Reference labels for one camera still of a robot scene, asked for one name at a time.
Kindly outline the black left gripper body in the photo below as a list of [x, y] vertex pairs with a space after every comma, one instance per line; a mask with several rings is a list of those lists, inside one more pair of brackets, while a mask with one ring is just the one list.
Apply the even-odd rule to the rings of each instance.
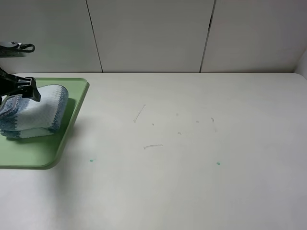
[[36, 80], [32, 77], [23, 78], [12, 75], [0, 69], [0, 96], [22, 95], [22, 89], [26, 86], [36, 86]]

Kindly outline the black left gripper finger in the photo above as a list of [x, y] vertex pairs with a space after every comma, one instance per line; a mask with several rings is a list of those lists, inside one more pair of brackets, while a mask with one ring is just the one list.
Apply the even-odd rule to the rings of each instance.
[[22, 89], [22, 97], [28, 98], [33, 101], [39, 102], [41, 101], [41, 94], [39, 93], [36, 86], [26, 86]]

